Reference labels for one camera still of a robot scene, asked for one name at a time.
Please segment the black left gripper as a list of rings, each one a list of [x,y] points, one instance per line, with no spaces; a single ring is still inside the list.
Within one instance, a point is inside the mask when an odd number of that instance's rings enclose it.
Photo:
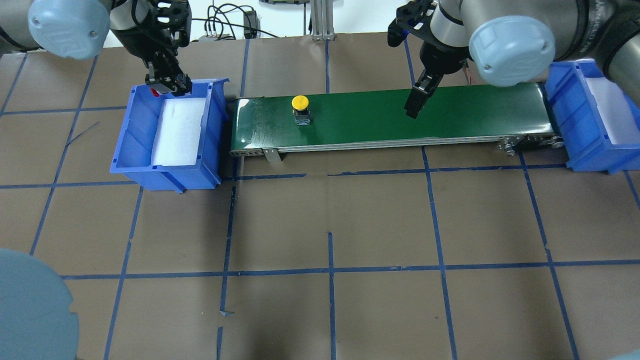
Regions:
[[[119,11],[119,42],[147,68],[145,84],[162,95],[192,93],[192,80],[178,61],[178,49],[190,41],[189,1],[121,0]]]

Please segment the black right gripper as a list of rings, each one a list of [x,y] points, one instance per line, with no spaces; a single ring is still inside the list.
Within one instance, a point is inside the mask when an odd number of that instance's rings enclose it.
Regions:
[[[455,0],[409,0],[398,7],[388,28],[388,45],[398,46],[408,35],[421,39],[423,71],[404,105],[406,115],[418,118],[434,96],[442,76],[462,70],[469,53],[469,35]]]

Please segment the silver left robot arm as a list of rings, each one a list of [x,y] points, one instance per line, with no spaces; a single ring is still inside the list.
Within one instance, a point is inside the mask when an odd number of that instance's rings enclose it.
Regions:
[[[34,0],[25,28],[44,50],[64,59],[98,55],[108,32],[147,68],[145,83],[165,95],[185,96],[192,80],[178,49],[190,42],[187,0]],[[66,283],[42,260],[1,249],[1,358],[75,360],[79,317]]]

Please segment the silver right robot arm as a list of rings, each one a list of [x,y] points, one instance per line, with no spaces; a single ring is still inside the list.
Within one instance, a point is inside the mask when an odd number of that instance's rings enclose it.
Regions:
[[[553,62],[593,59],[606,79],[639,104],[637,0],[409,0],[387,43],[422,40],[423,71],[404,106],[415,119],[441,80],[475,62],[489,85],[511,87]]]

